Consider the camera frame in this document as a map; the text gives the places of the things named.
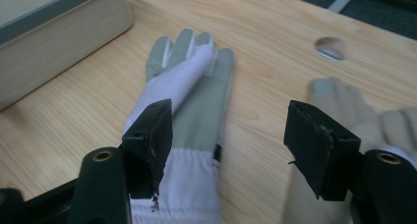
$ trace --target glove finger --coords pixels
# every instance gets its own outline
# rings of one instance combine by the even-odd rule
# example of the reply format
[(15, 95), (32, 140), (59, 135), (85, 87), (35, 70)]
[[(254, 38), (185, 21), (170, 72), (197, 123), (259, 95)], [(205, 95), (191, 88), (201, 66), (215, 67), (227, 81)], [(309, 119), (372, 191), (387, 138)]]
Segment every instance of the glove finger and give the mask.
[(355, 98), (348, 87), (337, 78), (330, 79), (334, 89), (340, 112), (340, 124), (351, 128), (357, 121)]
[(193, 53), (196, 45), (196, 35), (193, 29), (184, 28), (181, 30), (172, 48), (166, 69), (170, 69), (184, 60), (188, 59)]
[(362, 92), (353, 85), (348, 85), (347, 90), (349, 91), (350, 95), (352, 96), (352, 107), (353, 107), (353, 116), (352, 119), (353, 125), (361, 124), (361, 123), (370, 123), (372, 121), (372, 115), (370, 115), (370, 110), (372, 107), (369, 107), (365, 104), (365, 100), (363, 98)]
[(398, 111), (388, 111), (381, 117), (388, 144), (398, 146), (406, 151), (414, 150), (410, 129), (404, 115)]
[(220, 137), (234, 69), (230, 49), (218, 50), (211, 76), (203, 77), (178, 109), (173, 147), (214, 152)]
[(153, 45), (147, 60), (147, 82), (164, 71), (172, 48), (171, 38), (160, 37)]
[(207, 44), (207, 45), (214, 47), (214, 41), (213, 41), (212, 35), (207, 31), (204, 31), (197, 36), (196, 43), (197, 45)]
[(417, 107), (411, 107), (404, 110), (404, 115), (407, 117), (414, 149), (417, 150)]
[(310, 103), (340, 123), (339, 106), (330, 80), (313, 80), (310, 88)]
[(359, 147), (361, 153), (370, 149), (377, 149), (385, 143), (380, 125), (377, 124), (361, 123), (355, 125), (351, 132), (361, 139), (361, 146)]
[(371, 105), (366, 105), (366, 121), (365, 123), (369, 123), (372, 125), (375, 125), (376, 127), (378, 127), (379, 129), (381, 129), (381, 122), (380, 122), (380, 117), (378, 116), (377, 111), (375, 110), (374, 107), (372, 107)]

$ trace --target work glove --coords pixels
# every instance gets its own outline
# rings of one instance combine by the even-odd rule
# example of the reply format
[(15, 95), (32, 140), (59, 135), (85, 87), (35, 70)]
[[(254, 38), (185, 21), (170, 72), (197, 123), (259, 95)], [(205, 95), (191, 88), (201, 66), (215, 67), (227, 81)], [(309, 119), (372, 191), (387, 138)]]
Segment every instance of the work glove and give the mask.
[[(310, 103), (360, 138), (361, 153), (370, 149), (390, 151), (416, 167), (417, 108), (378, 115), (357, 87), (337, 78), (314, 80)], [(293, 168), (283, 223), (352, 223), (350, 200), (351, 193), (345, 201), (317, 200), (302, 173)]]
[(175, 43), (154, 44), (147, 61), (147, 86), (125, 131), (151, 103), (171, 98), (172, 149), (152, 199), (131, 199), (134, 223), (221, 223), (217, 193), (223, 123), (233, 80), (231, 49), (214, 49), (210, 33), (186, 28)]

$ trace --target wood grain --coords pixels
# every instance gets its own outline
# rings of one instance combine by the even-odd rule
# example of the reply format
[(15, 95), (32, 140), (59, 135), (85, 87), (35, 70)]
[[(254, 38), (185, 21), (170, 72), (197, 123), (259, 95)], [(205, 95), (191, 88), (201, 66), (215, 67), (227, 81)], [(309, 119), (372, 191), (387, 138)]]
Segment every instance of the wood grain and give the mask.
[[(220, 195), (224, 223), (278, 223), (292, 157), (283, 145), (290, 99), (312, 79), (338, 77), (378, 111), (417, 105), (417, 42), (299, 0), (129, 0), (134, 26), (0, 112), (0, 187), (25, 198), (78, 176), (89, 151), (117, 146), (145, 86), (160, 36), (182, 28), (230, 47), (236, 72), (225, 127)], [(347, 58), (320, 56), (321, 37), (344, 40)]]

